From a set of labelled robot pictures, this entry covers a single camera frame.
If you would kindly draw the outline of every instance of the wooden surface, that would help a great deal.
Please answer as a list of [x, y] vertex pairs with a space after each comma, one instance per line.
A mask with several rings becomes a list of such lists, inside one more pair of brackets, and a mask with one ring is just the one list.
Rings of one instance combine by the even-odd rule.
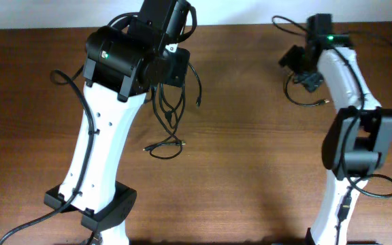
[[[337, 28], [367, 29], [392, 39], [392, 23]], [[49, 82], [49, 73], [77, 70], [92, 31], [0, 31], [0, 237], [49, 212], [44, 193], [67, 173], [82, 109], [69, 87]], [[282, 94], [285, 72], [278, 59], [303, 43], [272, 26], [244, 25], [199, 27], [182, 44], [202, 79], [202, 105], [194, 104], [197, 83], [189, 73], [189, 103], [178, 132], [187, 145], [171, 161], [142, 151], [165, 132], [151, 106], [139, 111], [117, 176], [138, 191], [127, 219], [132, 240], [258, 242], [305, 236], [325, 190], [321, 144], [335, 112], [332, 104], [298, 107]], [[392, 108], [392, 50], [363, 38], [355, 43], [368, 86]], [[325, 85], [314, 94], [292, 86], [291, 96], [329, 98]], [[380, 172], [392, 176], [392, 147]], [[367, 189], [391, 191], [377, 180]], [[7, 244], [75, 244], [87, 236], [80, 214], [61, 214]], [[361, 197], [348, 237], [392, 244], [392, 200]]]

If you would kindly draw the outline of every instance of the wood grain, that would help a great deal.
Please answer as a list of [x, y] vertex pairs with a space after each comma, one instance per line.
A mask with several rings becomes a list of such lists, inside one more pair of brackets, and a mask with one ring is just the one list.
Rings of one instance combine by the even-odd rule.
[[[392, 23], [340, 24], [392, 39]], [[84, 62], [84, 41], [95, 29], [0, 31], [0, 237], [50, 211], [45, 191], [61, 183], [77, 140], [82, 109], [69, 87], [49, 73], [71, 74]], [[132, 240], [244, 242], [302, 238], [325, 190], [321, 143], [335, 117], [331, 104], [293, 105], [282, 94], [278, 59], [303, 40], [270, 25], [199, 27], [182, 44], [203, 82], [188, 74], [179, 137], [184, 152], [160, 161], [142, 148], [165, 137], [150, 106], [138, 113], [117, 179], [136, 189], [127, 219]], [[375, 97], [392, 108], [392, 50], [356, 37], [359, 65]], [[82, 86], [82, 79], [77, 84]], [[177, 95], [170, 89], [167, 93]], [[300, 101], [329, 98], [323, 85]], [[381, 173], [392, 176], [392, 147]], [[372, 181], [371, 191], [390, 191]], [[21, 231], [8, 244], [76, 244], [88, 236], [78, 213], [58, 215]], [[392, 200], [361, 197], [350, 240], [392, 244]]]

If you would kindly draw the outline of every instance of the black bracket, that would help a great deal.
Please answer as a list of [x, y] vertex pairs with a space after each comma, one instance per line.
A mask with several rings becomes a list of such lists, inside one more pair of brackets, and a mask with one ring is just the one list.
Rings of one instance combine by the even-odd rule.
[[[376, 242], [347, 242], [348, 245], [382, 245]], [[305, 237], [305, 241], [304, 242], [297, 242], [297, 243], [288, 243], [288, 244], [284, 244], [284, 243], [275, 243], [272, 245], [316, 245], [316, 243], [314, 242], [314, 240], [312, 239], [312, 235], [311, 235], [311, 228], [308, 228], [307, 232], [306, 232], [306, 237]]]
[[[355, 107], [340, 109], [323, 141], [323, 165], [331, 169], [338, 180], [346, 177], [340, 165], [344, 137], [347, 137], [344, 159], [350, 176], [364, 177], [381, 168], [391, 145], [392, 109], [363, 111], [349, 135], [345, 136], [357, 113]], [[358, 137], [360, 129], [370, 135]]]
[[[60, 208], [65, 204], [64, 197], [59, 195], [60, 185], [50, 189], [45, 194], [44, 203], [53, 208]], [[116, 193], [113, 200], [104, 209], [95, 214], [94, 210], [79, 210], [82, 213], [81, 225], [99, 233], [106, 229], [121, 224], [128, 216], [134, 206], [137, 192], [116, 181]], [[70, 205], [63, 212], [73, 212], [78, 210]]]
[[306, 47], [294, 45], [279, 61], [295, 74], [294, 82], [300, 83], [309, 92], [314, 92], [322, 83], [317, 63], [322, 51], [333, 47], [353, 47], [348, 35], [334, 34], [331, 14], [316, 14], [307, 20]]
[[190, 52], [184, 48], [178, 48], [175, 53], [169, 52], [167, 56], [171, 61], [172, 69], [167, 79], [162, 83], [181, 88], [189, 67]]

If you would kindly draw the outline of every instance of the white wall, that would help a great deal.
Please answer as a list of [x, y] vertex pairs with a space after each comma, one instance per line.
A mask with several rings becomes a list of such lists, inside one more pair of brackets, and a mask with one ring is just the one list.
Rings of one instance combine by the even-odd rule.
[[[270, 23], [280, 14], [304, 22], [332, 13], [336, 22], [392, 21], [392, 0], [189, 0], [200, 25]], [[143, 0], [0, 0], [0, 29], [99, 27]]]

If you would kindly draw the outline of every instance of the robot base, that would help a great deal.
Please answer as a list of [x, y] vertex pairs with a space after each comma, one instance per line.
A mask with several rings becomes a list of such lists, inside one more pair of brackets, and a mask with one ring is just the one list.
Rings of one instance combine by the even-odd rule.
[[[45, 194], [44, 203], [53, 208], [60, 208], [64, 203], [64, 197], [59, 195], [60, 185], [50, 189]], [[121, 224], [133, 208], [137, 192], [116, 181], [116, 193], [108, 206], [95, 213], [94, 210], [79, 210], [83, 215], [81, 225], [99, 233]], [[78, 210], [70, 205], [63, 212], [72, 212]]]
[[[383, 245], [377, 242], [347, 242], [348, 245]], [[306, 237], [303, 242], [300, 243], [295, 243], [295, 244], [282, 244], [282, 243], [274, 243], [272, 245], [320, 245], [320, 244], [315, 244], [314, 240], [312, 239], [311, 236], [311, 228], [308, 228], [308, 231], [306, 232]]]

